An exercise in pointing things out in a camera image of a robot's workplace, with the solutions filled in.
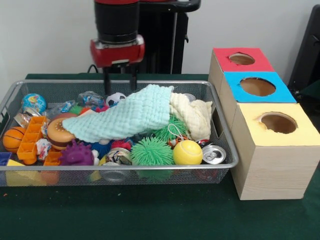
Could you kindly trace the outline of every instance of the white wall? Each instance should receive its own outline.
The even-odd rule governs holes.
[[[184,73],[207,73],[213,47],[261,48],[287,83],[318,0],[202,0],[189,14]]]
[[[287,81],[317,0],[202,0],[189,14],[183,72],[208,73],[213,47],[260,47]],[[0,98],[28,73],[92,63],[93,0],[0,0]]]

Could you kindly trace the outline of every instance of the orange plastic block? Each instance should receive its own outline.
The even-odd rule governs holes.
[[[45,116],[34,116],[30,120],[16,153],[25,165],[31,165],[37,161],[36,142],[43,137],[41,127],[46,121],[47,118]]]
[[[48,156],[44,160],[44,166],[59,166],[60,161],[59,158],[62,156],[60,151],[52,150],[52,148],[48,152]]]
[[[58,171],[41,171],[41,179],[48,185],[56,185],[59,181]]]
[[[47,121],[45,116],[34,116],[31,118],[29,125],[40,124],[41,126]]]
[[[22,139],[22,143],[36,143],[40,139],[39,133],[26,133]]]

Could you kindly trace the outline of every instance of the circular hole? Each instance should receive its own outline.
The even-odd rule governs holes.
[[[256,60],[252,56],[241,52],[232,54],[231,56],[229,56],[229,59],[231,62],[238,65],[251,65],[256,62]]]
[[[282,134],[293,133],[298,127],[293,118],[280,112],[264,115],[261,118],[261,122],[265,124],[267,129]]]
[[[248,94],[265,97],[273,94],[276,87],[269,81],[259,77],[248,77],[240,82],[241,87]]]

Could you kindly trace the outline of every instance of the wire mesh basket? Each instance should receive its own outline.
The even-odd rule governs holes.
[[[237,165],[238,153],[228,129],[215,88],[207,81],[141,80],[137,91],[148,84],[174,86],[175,93],[192,94],[213,101],[210,140],[226,151],[221,164],[170,166],[0,166],[0,186],[84,186],[143,184],[218,184],[230,168]],[[111,81],[112,92],[131,94],[129,81]],[[80,93],[94,91],[104,96],[102,80],[23,80],[11,86],[0,104],[0,152],[6,152],[2,138],[6,130],[18,126],[14,116],[23,97],[30,93],[43,96],[48,108],[77,99]],[[11,157],[19,162],[15,154]]]

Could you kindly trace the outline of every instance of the yellow tennis ball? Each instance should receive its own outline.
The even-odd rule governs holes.
[[[176,165],[198,165],[201,164],[202,158],[202,149],[195,141],[181,141],[173,149],[173,160]]]

